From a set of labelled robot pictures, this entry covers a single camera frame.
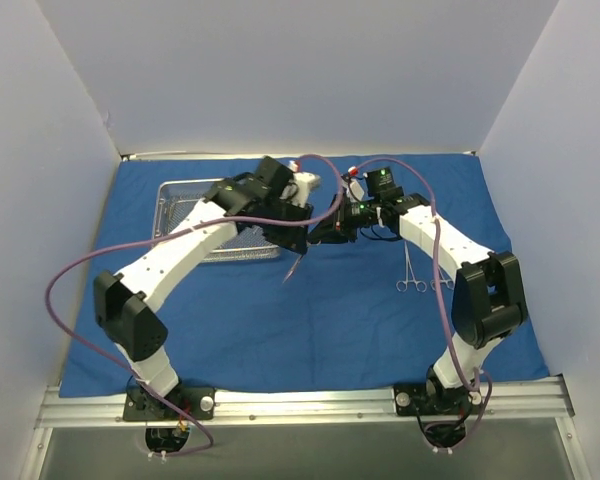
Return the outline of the steel needle holder forceps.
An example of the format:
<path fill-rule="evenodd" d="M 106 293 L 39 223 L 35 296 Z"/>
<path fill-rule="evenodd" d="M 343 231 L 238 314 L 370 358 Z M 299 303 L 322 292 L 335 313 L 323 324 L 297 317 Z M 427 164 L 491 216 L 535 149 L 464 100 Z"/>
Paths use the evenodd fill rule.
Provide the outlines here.
<path fill-rule="evenodd" d="M 298 258 L 293 262 L 293 264 L 291 265 L 290 269 L 287 271 L 287 273 L 285 274 L 282 283 L 286 283 L 287 281 L 290 280 L 290 278 L 294 275 L 294 273 L 296 272 L 296 270 L 298 269 L 300 263 L 302 262 L 302 260 L 304 259 L 305 255 L 299 255 Z"/>

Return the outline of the blue surgical drape cloth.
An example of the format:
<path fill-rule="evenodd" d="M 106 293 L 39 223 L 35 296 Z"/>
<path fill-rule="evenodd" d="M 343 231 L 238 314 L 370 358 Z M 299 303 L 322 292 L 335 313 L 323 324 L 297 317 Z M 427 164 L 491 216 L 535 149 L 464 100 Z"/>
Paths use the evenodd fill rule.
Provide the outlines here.
<path fill-rule="evenodd" d="M 395 155 L 431 185 L 437 211 L 473 241 L 511 250 L 491 200 L 480 160 L 463 154 Z M 169 181 L 223 178 L 253 171 L 258 160 L 158 160 L 120 164 L 101 220 L 96 248 L 151 237 L 159 187 Z M 75 331 L 127 362 L 96 324 L 92 282 L 115 273 L 143 250 L 92 260 Z M 158 317 L 169 329 L 165 348 L 190 384 L 242 392 L 379 388 L 424 380 L 446 342 L 435 292 L 404 279 L 403 245 L 369 241 L 311 247 L 289 280 L 297 256 L 283 251 L 260 262 L 197 267 L 169 296 Z M 525 322 L 488 356 L 494 381 L 549 376 L 531 325 Z M 72 341 L 60 395 L 122 393 L 130 373 Z"/>

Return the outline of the steel hemostat clamp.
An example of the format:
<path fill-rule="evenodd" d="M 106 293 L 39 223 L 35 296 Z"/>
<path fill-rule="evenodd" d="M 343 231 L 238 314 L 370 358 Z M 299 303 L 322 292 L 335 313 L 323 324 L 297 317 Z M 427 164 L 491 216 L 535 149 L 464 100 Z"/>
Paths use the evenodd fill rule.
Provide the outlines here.
<path fill-rule="evenodd" d="M 432 267 L 432 279 L 429 281 L 431 290 L 436 292 L 438 287 L 451 291 L 455 287 L 454 279 L 440 265 Z"/>
<path fill-rule="evenodd" d="M 425 281 L 418 279 L 415 276 L 413 269 L 411 256 L 409 252 L 409 246 L 406 241 L 403 242 L 403 253 L 404 253 L 404 278 L 396 282 L 396 290 L 404 293 L 413 287 L 416 292 L 424 293 L 427 291 L 427 284 Z"/>

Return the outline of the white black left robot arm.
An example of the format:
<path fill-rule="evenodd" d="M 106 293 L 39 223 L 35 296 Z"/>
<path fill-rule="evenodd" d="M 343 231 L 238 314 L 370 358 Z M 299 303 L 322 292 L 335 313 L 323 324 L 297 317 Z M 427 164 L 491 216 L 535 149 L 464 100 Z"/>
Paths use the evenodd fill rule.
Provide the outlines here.
<path fill-rule="evenodd" d="M 167 327 L 157 312 L 173 289 L 210 253 L 252 226 L 265 239 L 295 253 L 307 249 L 305 221 L 313 208 L 310 193 L 319 176 L 294 172 L 271 157 L 254 172 L 215 182 L 173 230 L 173 239 L 116 273 L 100 273 L 93 287 L 98 326 L 123 354 L 141 384 L 150 388 L 146 408 L 159 419 L 174 417 L 182 405 L 180 379 L 164 344 Z"/>

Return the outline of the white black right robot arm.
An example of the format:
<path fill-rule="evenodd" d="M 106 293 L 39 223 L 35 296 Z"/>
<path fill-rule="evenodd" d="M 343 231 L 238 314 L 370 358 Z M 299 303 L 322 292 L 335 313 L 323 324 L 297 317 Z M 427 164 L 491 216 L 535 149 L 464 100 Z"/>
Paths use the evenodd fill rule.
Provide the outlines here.
<path fill-rule="evenodd" d="M 423 390 L 430 409 L 447 412 L 460 390 L 477 390 L 486 358 L 528 318 L 519 261 L 471 240 L 437 213 L 431 197 L 405 194 L 387 167 L 364 174 L 364 199 L 351 186 L 356 172 L 345 175 L 342 203 L 310 232 L 309 242 L 353 243 L 360 230 L 385 227 L 432 259 L 435 287 L 441 273 L 451 277 L 452 302 L 441 308 L 447 347 Z"/>

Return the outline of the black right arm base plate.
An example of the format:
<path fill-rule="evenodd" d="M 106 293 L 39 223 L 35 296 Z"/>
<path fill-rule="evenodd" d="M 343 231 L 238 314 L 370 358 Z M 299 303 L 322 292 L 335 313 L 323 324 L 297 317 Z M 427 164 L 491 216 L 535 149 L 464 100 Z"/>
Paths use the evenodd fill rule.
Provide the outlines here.
<path fill-rule="evenodd" d="M 397 383 L 392 393 L 399 417 L 462 417 L 477 413 L 483 406 L 482 395 L 464 387 L 445 390 L 425 383 Z"/>

